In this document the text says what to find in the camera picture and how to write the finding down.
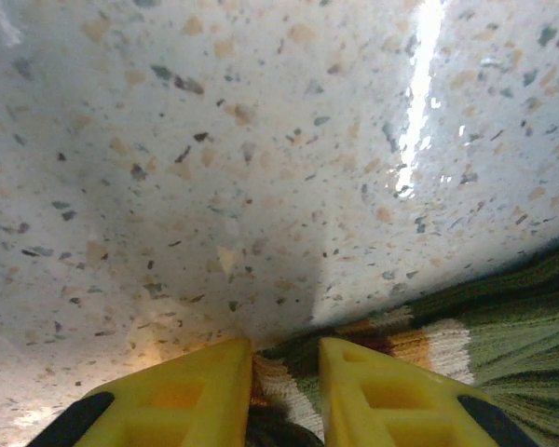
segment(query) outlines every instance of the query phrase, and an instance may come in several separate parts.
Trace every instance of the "green knitted fabric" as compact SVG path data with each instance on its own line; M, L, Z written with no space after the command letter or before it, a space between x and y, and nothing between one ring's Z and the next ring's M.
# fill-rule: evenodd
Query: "green knitted fabric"
M286 425L290 420L322 437L317 358L319 339L327 335L478 386L539 445L559 446L559 250L259 353L258 398L286 410L283 419L276 415L286 433L293 433ZM296 443L279 436L282 431L265 420L261 428L257 417L251 418L250 433L259 427L259 435L271 430L276 437L251 445L319 445L310 437Z

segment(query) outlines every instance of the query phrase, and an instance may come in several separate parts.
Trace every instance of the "white stripe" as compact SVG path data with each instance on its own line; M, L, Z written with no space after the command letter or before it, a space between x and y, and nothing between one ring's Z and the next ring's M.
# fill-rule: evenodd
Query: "white stripe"
M432 369L467 385L474 383L470 371L470 354L466 348L470 331L455 319L443 319L423 329L429 339Z
M267 397L278 399L288 407L288 419L307 428L323 440L323 421L307 396L298 390L296 381L280 360L253 356L252 368Z

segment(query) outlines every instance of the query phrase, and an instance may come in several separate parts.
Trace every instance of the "terrazzo surface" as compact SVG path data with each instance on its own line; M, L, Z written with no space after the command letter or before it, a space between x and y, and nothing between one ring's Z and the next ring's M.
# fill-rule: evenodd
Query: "terrazzo surface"
M0 0L0 446L559 237L559 1Z

